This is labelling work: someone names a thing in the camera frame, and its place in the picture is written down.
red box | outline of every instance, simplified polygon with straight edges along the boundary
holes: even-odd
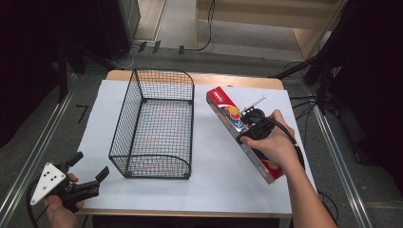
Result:
[[[235,143],[237,143],[235,140],[237,136],[248,129],[248,126],[240,121],[240,110],[221,87],[216,87],[208,91],[206,101],[232,135]],[[241,144],[240,147],[266,182],[271,183],[281,177],[283,174],[281,168],[270,162],[263,153],[245,144]]]

human hand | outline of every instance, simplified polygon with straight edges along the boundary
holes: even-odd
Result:
[[[72,182],[77,182],[78,178],[74,174],[68,174],[68,178]],[[56,196],[51,195],[46,198],[46,204],[48,205],[47,214],[50,226],[52,228],[76,228],[77,218],[68,210],[62,203],[62,200]],[[78,209],[84,207],[84,202],[79,201],[76,203]]]
[[[279,110],[275,110],[268,118],[284,125],[288,132],[293,137],[295,136],[294,129],[284,121]],[[290,138],[277,126],[265,139],[255,141],[243,136],[240,140],[247,146],[261,151],[271,162],[278,164],[286,174],[290,168],[299,163],[296,149],[291,143]]]

wire mesh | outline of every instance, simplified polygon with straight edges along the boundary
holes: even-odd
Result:
[[[188,74],[134,69],[109,158],[126,178],[189,179],[193,116]]]

person's left hand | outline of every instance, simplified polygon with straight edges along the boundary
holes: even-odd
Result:
[[[68,178],[72,182],[77,182],[78,178],[74,174],[68,174]],[[77,218],[68,210],[62,203],[62,200],[56,196],[51,195],[46,198],[48,209],[48,220],[52,228],[76,228]],[[78,209],[84,207],[84,202],[79,201],[76,203]]]

person's forearm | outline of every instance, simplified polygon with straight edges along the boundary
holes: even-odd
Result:
[[[317,192],[309,181],[305,170],[296,165],[287,170],[287,181],[293,210],[294,227],[336,227]]]

